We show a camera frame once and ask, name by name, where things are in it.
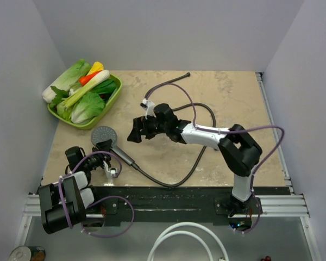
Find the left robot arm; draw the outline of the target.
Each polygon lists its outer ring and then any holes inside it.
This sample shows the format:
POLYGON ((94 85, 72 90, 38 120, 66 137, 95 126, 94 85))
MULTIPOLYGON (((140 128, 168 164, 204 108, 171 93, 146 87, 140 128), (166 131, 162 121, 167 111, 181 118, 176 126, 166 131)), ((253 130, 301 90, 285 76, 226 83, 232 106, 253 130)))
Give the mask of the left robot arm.
POLYGON ((108 178, 115 178, 118 169, 111 166, 112 140, 101 141, 85 155, 83 148, 74 146, 65 151, 67 169, 60 180, 39 187, 42 225, 46 233, 52 234, 85 221, 86 210, 96 213, 102 200, 89 187, 91 171, 101 168, 108 178))

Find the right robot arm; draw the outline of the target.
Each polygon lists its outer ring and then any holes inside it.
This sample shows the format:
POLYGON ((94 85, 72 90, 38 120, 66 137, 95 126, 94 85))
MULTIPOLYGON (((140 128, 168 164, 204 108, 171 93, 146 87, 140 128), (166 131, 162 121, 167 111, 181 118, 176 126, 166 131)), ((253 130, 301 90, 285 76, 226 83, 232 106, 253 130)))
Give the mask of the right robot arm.
POLYGON ((250 208, 254 167, 259 163, 262 149, 240 125, 231 128, 214 128, 180 120, 166 103, 150 106, 146 114, 133 119, 133 128, 127 137, 129 142, 140 143, 142 138, 152 139, 166 134, 173 142, 197 144, 221 152, 228 168, 234 174, 234 212, 242 214, 250 208))

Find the grey shower head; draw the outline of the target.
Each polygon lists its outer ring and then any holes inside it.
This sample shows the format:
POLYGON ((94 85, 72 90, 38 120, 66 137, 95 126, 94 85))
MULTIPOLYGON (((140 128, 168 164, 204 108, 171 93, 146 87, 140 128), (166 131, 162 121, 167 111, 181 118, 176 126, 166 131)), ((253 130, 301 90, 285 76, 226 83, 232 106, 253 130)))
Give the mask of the grey shower head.
POLYGON ((91 142, 95 146, 100 142, 105 142, 108 140, 111 140, 111 151, 119 156, 127 165, 136 170, 139 168, 139 166, 135 163, 135 160, 117 146, 117 134, 114 129, 108 126, 99 126, 91 133, 91 142))

